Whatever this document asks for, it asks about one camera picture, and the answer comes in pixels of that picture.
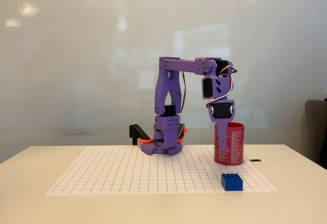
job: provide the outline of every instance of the grid paper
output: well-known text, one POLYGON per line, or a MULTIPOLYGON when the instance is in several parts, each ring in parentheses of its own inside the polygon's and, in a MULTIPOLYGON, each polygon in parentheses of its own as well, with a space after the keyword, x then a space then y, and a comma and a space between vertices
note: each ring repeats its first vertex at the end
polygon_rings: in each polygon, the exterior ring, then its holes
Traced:
POLYGON ((228 193, 222 173, 237 173, 244 192, 277 192, 252 165, 214 161, 213 145, 185 145, 173 156, 146 155, 139 146, 90 146, 48 191, 53 195, 228 193))

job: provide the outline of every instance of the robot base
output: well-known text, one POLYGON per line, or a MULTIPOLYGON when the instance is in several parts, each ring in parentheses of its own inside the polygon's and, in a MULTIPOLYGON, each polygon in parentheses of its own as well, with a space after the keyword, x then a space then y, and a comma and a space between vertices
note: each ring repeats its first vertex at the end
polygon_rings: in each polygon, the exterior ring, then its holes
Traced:
POLYGON ((174 154, 182 151, 182 145, 178 144, 177 146, 170 148, 170 149, 162 149, 161 147, 156 146, 155 143, 142 144, 141 151, 147 155, 152 155, 155 153, 167 153, 169 155, 174 155, 174 154))

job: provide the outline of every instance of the black object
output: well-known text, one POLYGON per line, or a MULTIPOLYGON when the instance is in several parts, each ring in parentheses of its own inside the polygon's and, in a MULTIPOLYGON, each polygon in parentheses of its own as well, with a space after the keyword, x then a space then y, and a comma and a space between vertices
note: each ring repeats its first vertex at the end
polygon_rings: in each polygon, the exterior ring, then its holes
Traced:
POLYGON ((210 98, 213 95, 213 81, 210 78, 206 78, 202 81, 203 96, 210 98))
POLYGON ((320 152, 320 165, 324 169, 327 169, 327 126, 325 131, 325 139, 323 141, 323 145, 320 152))
POLYGON ((149 140, 147 133, 137 124, 129 125, 129 138, 133 139, 133 145, 137 145, 137 139, 149 140))
POLYGON ((184 137, 184 124, 182 124, 182 123, 179 124, 177 134, 179 135, 179 137, 177 137, 178 140, 180 140, 184 137))
MULTIPOLYGON (((228 60, 222 60, 221 58, 210 58, 213 59, 217 63, 216 75, 218 76, 221 70, 228 65, 228 60)), ((228 68, 224 70, 221 74, 226 74, 228 72, 228 68)))
POLYGON ((230 112, 230 104, 224 103, 224 104, 213 104, 214 118, 230 118, 231 112, 230 112))
POLYGON ((176 115, 176 106, 174 105, 165 105, 165 113, 162 114, 162 117, 172 117, 176 115))

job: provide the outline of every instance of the wall baseboard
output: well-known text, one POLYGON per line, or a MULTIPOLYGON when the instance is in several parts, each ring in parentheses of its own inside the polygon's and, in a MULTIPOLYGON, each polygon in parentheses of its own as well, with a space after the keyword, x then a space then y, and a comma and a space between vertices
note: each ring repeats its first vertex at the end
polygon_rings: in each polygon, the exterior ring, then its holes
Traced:
MULTIPOLYGON (((152 137, 152 129, 145 129, 152 137)), ((285 144, 309 157, 302 128, 246 128, 245 144, 285 144)), ((189 129, 185 144, 213 144, 214 129, 189 129)), ((0 163, 30 146, 131 145, 127 129, 0 130, 0 163)))

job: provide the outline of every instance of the blue lego brick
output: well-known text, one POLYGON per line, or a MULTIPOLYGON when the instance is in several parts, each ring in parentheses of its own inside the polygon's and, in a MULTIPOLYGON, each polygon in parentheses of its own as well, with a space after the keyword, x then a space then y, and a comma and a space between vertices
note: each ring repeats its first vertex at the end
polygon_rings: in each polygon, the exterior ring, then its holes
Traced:
POLYGON ((243 181, 238 174, 221 174, 225 191, 243 191, 243 181))

